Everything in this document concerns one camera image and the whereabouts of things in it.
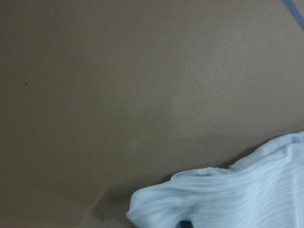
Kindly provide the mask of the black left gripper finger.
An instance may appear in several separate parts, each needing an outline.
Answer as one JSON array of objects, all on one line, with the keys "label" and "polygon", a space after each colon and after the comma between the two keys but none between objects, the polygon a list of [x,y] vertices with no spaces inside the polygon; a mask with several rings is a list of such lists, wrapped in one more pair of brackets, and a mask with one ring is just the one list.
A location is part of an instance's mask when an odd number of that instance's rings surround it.
[{"label": "black left gripper finger", "polygon": [[193,224],[189,220],[182,220],[178,222],[177,228],[193,228]]}]

